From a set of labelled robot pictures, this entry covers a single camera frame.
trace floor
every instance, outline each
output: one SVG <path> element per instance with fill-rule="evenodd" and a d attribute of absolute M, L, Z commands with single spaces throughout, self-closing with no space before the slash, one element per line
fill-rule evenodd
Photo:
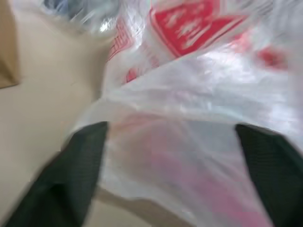
<path fill-rule="evenodd" d="M 0 220 L 98 96 L 110 47 L 108 39 L 75 36 L 33 11 L 15 9 L 22 83 L 0 89 Z M 150 225 L 94 200 L 86 227 L 98 226 Z"/>

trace beige floor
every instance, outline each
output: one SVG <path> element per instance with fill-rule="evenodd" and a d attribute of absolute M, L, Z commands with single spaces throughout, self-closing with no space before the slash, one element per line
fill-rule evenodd
<path fill-rule="evenodd" d="M 30 13 L 17 21 L 22 83 L 0 90 L 0 219 L 95 99 L 108 48 L 108 40 L 96 48 Z M 95 200 L 87 227 L 98 226 L 149 225 Z"/>

